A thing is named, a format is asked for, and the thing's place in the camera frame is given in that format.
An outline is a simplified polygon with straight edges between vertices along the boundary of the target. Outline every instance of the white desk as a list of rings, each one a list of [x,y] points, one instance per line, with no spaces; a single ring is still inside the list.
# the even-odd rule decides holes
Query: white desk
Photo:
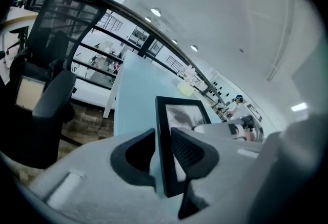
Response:
[[[120,72],[114,117],[114,135],[156,128],[156,96],[197,100],[183,95],[177,85],[180,79],[150,61],[127,51]],[[211,107],[205,110],[212,123],[221,119]]]
[[[5,48],[6,33],[22,27],[33,26],[36,17],[37,17],[36,12],[32,12],[18,7],[10,7],[7,16],[5,16],[0,23],[1,50],[6,51]],[[9,81],[9,70],[8,67],[4,65],[4,60],[5,59],[3,59],[0,63],[0,75],[4,83],[6,84]]]
[[[36,12],[18,7],[10,7],[7,16],[0,23],[0,36],[18,28],[32,26],[36,17]]]

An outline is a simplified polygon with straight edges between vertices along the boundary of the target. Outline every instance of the metal handrail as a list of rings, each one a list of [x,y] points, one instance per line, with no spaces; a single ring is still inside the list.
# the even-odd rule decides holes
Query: metal handrail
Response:
[[[208,89],[207,90],[212,90],[214,94],[217,96],[217,98],[222,102],[224,105],[223,99],[220,97],[218,92],[214,89],[213,85],[210,83],[210,81],[205,77],[205,75],[200,71],[200,69],[192,62],[192,60],[176,45],[174,44],[171,39],[169,39],[165,34],[163,34],[161,31],[159,31],[155,26],[151,25],[148,23],[143,17],[135,13],[134,11],[130,10],[129,8],[125,7],[122,4],[119,4],[113,0],[100,0],[99,1],[100,5],[107,7],[111,11],[121,15],[125,19],[131,21],[132,23],[136,24],[138,27],[142,28],[144,31],[149,33],[150,36],[154,36],[157,41],[159,41],[163,46],[168,48],[170,51],[172,51],[177,57],[179,57],[186,65],[192,65],[198,76],[205,82],[207,85]],[[137,46],[131,44],[130,42],[126,41],[125,39],[99,27],[99,26],[94,26],[94,29],[101,31],[123,43],[126,45],[130,46],[131,48],[135,50],[140,50]],[[202,91],[202,95],[206,96],[206,90]]]
[[[169,58],[166,60],[166,62],[172,67],[172,69],[176,72],[179,72],[179,70],[183,67],[182,64],[180,64],[176,59],[174,59],[172,56],[169,56]]]
[[[122,26],[122,22],[120,20],[116,19],[115,17],[113,17],[112,15],[105,13],[105,15],[101,18],[101,20],[99,22],[97,22],[96,25],[111,32],[111,31],[113,31],[113,28],[115,28],[114,31],[118,31],[120,29],[120,27]]]
[[[149,52],[146,52],[146,57],[150,58],[152,61],[155,61],[156,63],[160,64],[161,66],[163,66],[164,68],[166,68],[170,72],[172,72],[175,75],[177,75],[177,72],[175,72],[173,69],[171,69],[170,67],[168,67],[167,65],[165,65],[163,62],[161,62],[160,60],[158,60],[154,56],[152,56]]]

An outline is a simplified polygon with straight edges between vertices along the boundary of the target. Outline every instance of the ceiling light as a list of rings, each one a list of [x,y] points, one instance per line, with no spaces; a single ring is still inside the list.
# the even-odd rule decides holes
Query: ceiling light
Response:
[[[301,103],[299,105],[293,106],[292,110],[293,110],[293,112],[297,112],[297,111],[301,111],[301,110],[304,110],[307,108],[308,108],[308,105],[306,103]]]
[[[152,13],[156,16],[161,16],[161,11],[158,8],[151,9]]]
[[[191,49],[193,49],[194,51],[198,52],[198,47],[196,45],[191,46]]]

